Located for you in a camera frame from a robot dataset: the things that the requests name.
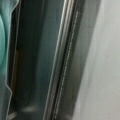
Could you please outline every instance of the teal object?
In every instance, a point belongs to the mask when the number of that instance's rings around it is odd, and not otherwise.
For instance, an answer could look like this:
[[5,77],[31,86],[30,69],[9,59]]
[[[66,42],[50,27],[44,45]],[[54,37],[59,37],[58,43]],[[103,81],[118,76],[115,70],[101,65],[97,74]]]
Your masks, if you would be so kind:
[[5,53],[5,30],[2,17],[0,15],[0,65],[2,64],[4,53]]

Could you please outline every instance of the white surface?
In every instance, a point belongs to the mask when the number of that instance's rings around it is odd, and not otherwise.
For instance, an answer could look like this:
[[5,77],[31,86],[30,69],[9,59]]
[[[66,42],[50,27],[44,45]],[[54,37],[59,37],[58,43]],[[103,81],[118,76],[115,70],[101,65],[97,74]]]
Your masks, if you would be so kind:
[[120,120],[120,0],[101,0],[73,120]]

